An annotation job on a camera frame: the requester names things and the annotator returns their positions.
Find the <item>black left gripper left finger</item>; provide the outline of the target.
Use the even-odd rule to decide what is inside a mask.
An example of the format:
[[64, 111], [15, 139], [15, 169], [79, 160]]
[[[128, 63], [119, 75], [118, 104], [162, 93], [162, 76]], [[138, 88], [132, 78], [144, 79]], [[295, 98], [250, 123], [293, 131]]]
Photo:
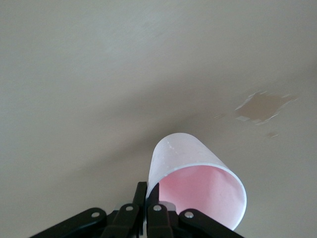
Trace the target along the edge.
[[147, 183], [139, 182], [131, 203], [107, 214], [90, 208], [35, 235], [34, 238], [138, 238], [142, 232]]

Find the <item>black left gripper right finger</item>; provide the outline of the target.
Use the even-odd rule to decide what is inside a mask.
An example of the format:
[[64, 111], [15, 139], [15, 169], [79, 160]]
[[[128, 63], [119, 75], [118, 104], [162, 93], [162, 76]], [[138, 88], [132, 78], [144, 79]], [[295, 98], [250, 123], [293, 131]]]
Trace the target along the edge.
[[150, 192], [147, 205], [149, 238], [242, 238], [242, 236], [196, 209], [180, 214], [159, 202], [159, 184]]

